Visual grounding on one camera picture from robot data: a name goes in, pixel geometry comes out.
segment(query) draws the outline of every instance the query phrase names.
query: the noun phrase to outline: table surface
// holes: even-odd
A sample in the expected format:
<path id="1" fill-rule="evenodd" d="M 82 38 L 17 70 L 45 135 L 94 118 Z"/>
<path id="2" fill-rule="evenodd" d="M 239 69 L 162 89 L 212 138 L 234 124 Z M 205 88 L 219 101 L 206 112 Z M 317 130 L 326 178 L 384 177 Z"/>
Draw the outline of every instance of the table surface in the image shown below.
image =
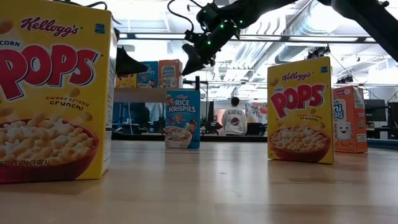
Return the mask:
<path id="1" fill-rule="evenodd" d="M 398 153 L 271 161 L 265 143 L 113 141 L 103 180 L 0 185 L 1 223 L 398 223 Z"/>

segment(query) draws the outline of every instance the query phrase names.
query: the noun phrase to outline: person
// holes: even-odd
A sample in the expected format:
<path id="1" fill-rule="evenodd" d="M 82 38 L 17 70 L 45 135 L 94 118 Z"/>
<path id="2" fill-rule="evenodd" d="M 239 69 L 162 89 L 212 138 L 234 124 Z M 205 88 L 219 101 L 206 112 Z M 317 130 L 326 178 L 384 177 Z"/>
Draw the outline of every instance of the person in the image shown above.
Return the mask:
<path id="1" fill-rule="evenodd" d="M 239 110 L 239 98 L 232 97 L 231 108 L 223 114 L 221 122 L 223 123 L 225 135 L 227 136 L 244 136 L 248 130 L 248 122 L 243 110 Z"/>

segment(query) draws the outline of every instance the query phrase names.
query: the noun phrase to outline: white wall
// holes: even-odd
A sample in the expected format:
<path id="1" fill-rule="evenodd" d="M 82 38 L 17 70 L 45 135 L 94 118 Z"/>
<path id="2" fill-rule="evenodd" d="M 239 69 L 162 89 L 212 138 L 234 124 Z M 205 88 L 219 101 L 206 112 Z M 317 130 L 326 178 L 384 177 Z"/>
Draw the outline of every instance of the white wall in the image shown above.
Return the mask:
<path id="1" fill-rule="evenodd" d="M 398 102 L 398 87 L 375 87 L 369 89 L 369 99 L 381 99 L 390 102 Z"/>

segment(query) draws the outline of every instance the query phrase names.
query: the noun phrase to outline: ceiling light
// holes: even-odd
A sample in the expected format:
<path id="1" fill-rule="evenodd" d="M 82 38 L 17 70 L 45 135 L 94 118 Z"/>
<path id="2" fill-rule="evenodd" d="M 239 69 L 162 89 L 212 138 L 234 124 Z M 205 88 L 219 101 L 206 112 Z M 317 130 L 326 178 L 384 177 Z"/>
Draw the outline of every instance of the ceiling light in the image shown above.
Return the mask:
<path id="1" fill-rule="evenodd" d="M 244 82 L 222 82 L 222 81 L 210 81 L 209 84 L 228 84 L 228 85 L 240 85 L 244 84 Z"/>
<path id="2" fill-rule="evenodd" d="M 294 36 L 289 37 L 289 41 L 297 41 L 297 42 L 356 42 L 358 40 L 357 37 L 321 37 L 321 36 Z"/>
<path id="3" fill-rule="evenodd" d="M 365 42 L 375 42 L 376 43 L 376 41 L 371 37 L 366 38 Z"/>
<path id="4" fill-rule="evenodd" d="M 246 41 L 280 41 L 281 36 L 273 36 L 273 35 L 241 35 L 239 40 Z"/>
<path id="5" fill-rule="evenodd" d="M 183 40 L 184 34 L 136 34 L 137 39 L 175 39 Z"/>

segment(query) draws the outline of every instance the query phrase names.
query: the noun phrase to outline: cereal bowl image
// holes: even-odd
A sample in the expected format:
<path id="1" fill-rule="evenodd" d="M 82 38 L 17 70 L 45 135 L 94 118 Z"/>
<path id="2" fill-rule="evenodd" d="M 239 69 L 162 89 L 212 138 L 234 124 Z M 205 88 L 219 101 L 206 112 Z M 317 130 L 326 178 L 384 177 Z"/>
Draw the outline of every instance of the cereal bowl image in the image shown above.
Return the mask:
<path id="1" fill-rule="evenodd" d="M 274 132 L 269 143 L 279 159 L 319 162 L 328 153 L 331 140 L 320 131 L 295 126 Z"/>
<path id="2" fill-rule="evenodd" d="M 151 87 L 145 83 L 137 83 L 137 88 L 151 88 Z"/>
<path id="3" fill-rule="evenodd" d="M 75 180 L 95 158 L 95 133 L 62 118 L 0 124 L 0 183 Z"/>
<path id="4" fill-rule="evenodd" d="M 180 127 L 166 127 L 165 135 L 167 147 L 187 148 L 192 140 L 192 134 Z"/>

